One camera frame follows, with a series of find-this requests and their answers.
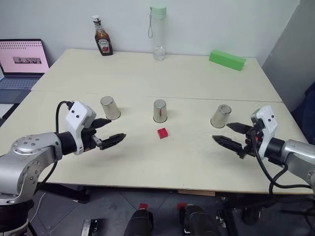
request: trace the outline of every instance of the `laptop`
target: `laptop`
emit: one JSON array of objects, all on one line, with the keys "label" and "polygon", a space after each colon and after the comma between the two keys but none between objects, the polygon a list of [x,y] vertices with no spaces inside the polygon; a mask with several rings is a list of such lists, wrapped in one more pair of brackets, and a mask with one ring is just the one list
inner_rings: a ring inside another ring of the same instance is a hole
[{"label": "laptop", "polygon": [[49,69],[41,39],[0,39],[0,103],[21,103]]}]

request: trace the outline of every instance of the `ketchup bottle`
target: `ketchup bottle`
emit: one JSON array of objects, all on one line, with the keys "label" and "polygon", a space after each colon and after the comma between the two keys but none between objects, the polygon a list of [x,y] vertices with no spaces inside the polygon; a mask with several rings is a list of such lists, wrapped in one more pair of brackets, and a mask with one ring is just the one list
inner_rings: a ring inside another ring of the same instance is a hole
[{"label": "ketchup bottle", "polygon": [[92,16],[95,25],[95,41],[102,56],[113,55],[109,34],[103,29],[99,16]]}]

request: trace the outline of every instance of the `stainless steel cup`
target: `stainless steel cup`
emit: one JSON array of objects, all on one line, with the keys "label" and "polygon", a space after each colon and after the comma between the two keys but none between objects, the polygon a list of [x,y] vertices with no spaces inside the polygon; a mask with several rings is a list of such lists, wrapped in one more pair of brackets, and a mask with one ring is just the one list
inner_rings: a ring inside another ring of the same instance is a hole
[{"label": "stainless steel cup", "polygon": [[232,109],[228,105],[219,105],[216,113],[210,120],[211,125],[214,128],[223,128],[227,122],[227,119],[231,113]]},{"label": "stainless steel cup", "polygon": [[114,120],[118,119],[121,115],[120,110],[117,108],[114,99],[111,96],[103,97],[100,103],[105,112],[106,118]]},{"label": "stainless steel cup", "polygon": [[157,123],[163,123],[167,120],[166,102],[162,99],[154,102],[153,120]]}]

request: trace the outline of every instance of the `red lego brick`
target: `red lego brick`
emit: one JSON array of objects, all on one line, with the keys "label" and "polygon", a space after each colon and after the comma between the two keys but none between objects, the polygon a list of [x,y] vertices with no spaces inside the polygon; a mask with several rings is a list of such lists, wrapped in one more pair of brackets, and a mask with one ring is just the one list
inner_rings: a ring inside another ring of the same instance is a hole
[{"label": "red lego brick", "polygon": [[185,208],[187,206],[187,203],[177,203],[177,210],[181,208]]},{"label": "red lego brick", "polygon": [[148,204],[146,204],[146,203],[140,203],[138,209],[145,209],[145,210],[147,210],[147,209],[148,209]]},{"label": "red lego brick", "polygon": [[160,139],[164,139],[168,136],[167,130],[165,128],[157,130]]}]

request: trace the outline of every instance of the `laptop keyboard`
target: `laptop keyboard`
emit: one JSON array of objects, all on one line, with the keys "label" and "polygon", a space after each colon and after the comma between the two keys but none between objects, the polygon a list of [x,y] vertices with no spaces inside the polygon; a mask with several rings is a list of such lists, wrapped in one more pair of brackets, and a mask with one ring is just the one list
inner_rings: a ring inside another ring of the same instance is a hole
[{"label": "laptop keyboard", "polygon": [[0,81],[0,89],[31,90],[37,80],[28,79],[3,79]]}]

